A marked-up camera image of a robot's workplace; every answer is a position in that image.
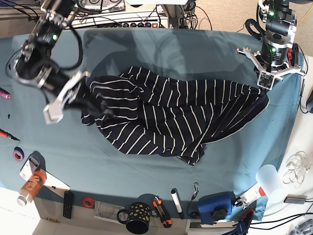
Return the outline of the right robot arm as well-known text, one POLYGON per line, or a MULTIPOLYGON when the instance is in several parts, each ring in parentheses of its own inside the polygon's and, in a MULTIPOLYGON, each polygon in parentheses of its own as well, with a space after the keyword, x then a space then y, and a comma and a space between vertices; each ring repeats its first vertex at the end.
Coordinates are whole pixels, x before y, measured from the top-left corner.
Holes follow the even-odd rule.
POLYGON ((77 31, 71 26, 71 12, 76 2, 73 0, 45 0, 32 33, 17 51, 13 71, 15 79, 26 86, 51 93, 54 98, 43 110, 46 124, 62 120, 63 110, 75 107, 84 109, 81 91, 83 80, 89 77, 87 71, 77 71, 67 76, 66 71, 77 69, 83 61, 83 44, 77 31), (78 43, 78 60, 71 67, 62 68, 51 59, 52 49, 65 27, 69 27, 78 43))

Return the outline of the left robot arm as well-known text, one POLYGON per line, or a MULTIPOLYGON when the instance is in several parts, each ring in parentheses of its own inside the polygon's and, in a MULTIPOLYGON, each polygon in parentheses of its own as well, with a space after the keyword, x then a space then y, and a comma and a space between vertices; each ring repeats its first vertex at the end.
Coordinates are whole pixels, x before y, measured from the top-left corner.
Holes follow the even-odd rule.
POLYGON ((288 0, 260 0, 256 10, 256 19, 247 19, 245 27, 249 34, 262 40, 262 49, 238 48, 254 64, 257 74, 257 86, 263 90, 272 90, 287 74, 305 73, 298 62, 299 46, 294 43, 298 18, 289 7, 288 0))

